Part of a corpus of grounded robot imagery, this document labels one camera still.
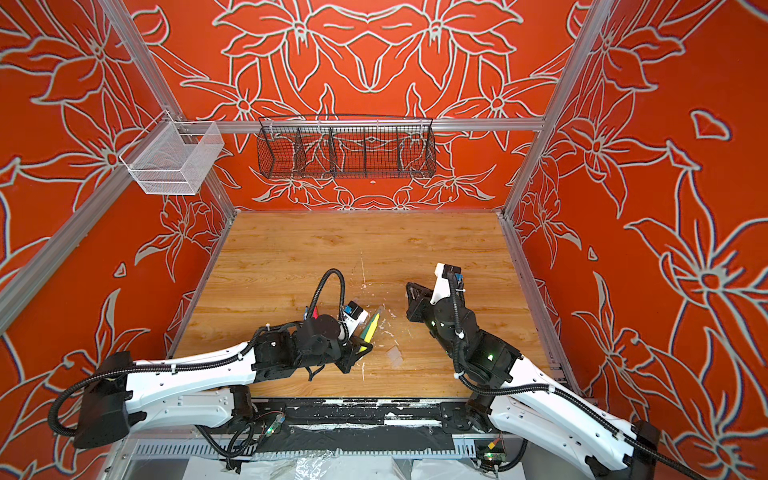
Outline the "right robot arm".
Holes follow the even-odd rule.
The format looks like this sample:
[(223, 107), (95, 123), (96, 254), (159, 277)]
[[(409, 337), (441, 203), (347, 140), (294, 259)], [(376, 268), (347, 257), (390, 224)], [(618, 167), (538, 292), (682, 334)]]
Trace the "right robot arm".
[(590, 479), (652, 479), (664, 465), (690, 479), (698, 473), (658, 450), (647, 421), (616, 417), (553, 380), (501, 338), (478, 327), (462, 293), (406, 285), (407, 318), (423, 324), (451, 358), (471, 393), (480, 427), (518, 436)]

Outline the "yellow marker pen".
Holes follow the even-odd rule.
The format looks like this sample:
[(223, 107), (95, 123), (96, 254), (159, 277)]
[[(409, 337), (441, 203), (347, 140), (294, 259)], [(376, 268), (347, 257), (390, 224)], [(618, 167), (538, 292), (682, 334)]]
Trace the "yellow marker pen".
[(373, 336), (378, 328), (378, 323), (380, 319), (381, 313), (377, 311), (371, 318), (371, 320), (368, 322), (368, 324), (365, 326), (363, 332), (362, 332), (362, 342), (365, 345), (369, 345), (371, 343), (371, 340), (373, 339)]

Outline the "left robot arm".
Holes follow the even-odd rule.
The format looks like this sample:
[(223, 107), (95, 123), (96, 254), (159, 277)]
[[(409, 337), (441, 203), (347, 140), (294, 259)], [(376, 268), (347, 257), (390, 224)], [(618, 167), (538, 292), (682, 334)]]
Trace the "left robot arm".
[(78, 449), (106, 446), (167, 416), (186, 395), (232, 395), (239, 386), (289, 378), (298, 370), (314, 378), (327, 365), (347, 374), (372, 350), (345, 322), (320, 315), (262, 326), (247, 342), (205, 354), (135, 361), (129, 352), (118, 352), (58, 395), (47, 424), (73, 438)]

